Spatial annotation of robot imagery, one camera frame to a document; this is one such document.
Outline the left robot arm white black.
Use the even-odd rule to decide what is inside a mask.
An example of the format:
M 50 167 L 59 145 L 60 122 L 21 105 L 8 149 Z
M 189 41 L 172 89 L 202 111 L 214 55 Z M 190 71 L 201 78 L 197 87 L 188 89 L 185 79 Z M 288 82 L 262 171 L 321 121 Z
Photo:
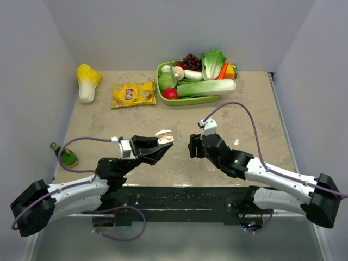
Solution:
M 42 179 L 33 182 L 10 205 L 13 231 L 28 237 L 61 217 L 109 212 L 112 194 L 125 184 L 126 174 L 142 163 L 155 165 L 173 146 L 174 138 L 170 130 L 161 130 L 154 137 L 114 136 L 99 141 L 118 145 L 120 158 L 101 158 L 95 170 L 86 170 L 86 178 L 73 182 L 46 184 Z

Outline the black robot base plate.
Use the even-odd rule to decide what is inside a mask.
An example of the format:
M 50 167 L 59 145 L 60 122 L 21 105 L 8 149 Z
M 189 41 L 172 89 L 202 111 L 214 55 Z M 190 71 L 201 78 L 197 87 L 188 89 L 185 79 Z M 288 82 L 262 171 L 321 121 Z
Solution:
M 228 226 L 262 224 L 270 209 L 256 207 L 251 187 L 122 187 L 101 197 L 94 211 L 113 214 L 115 225 L 132 222 L 204 222 Z

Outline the beige earbud case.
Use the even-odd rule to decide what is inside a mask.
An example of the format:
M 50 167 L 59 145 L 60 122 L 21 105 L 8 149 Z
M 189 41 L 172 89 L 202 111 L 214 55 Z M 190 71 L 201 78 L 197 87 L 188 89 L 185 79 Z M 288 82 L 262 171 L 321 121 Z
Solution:
M 172 135 L 172 131 L 169 129 L 162 129 L 155 133 L 157 138 L 158 145 L 165 145 L 172 143 L 174 141 L 174 137 Z

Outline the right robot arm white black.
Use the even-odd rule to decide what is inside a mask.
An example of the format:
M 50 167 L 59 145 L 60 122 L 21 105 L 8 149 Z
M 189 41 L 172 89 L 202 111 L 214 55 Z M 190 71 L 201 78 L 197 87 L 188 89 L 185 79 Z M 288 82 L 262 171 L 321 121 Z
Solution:
M 266 165 L 244 151 L 229 148 L 217 134 L 192 134 L 188 150 L 191 158 L 207 158 L 231 178 L 263 183 L 266 188 L 249 189 L 242 200 L 245 212 L 279 209 L 304 215 L 310 222 L 333 228 L 342 197 L 332 177 L 301 175 Z

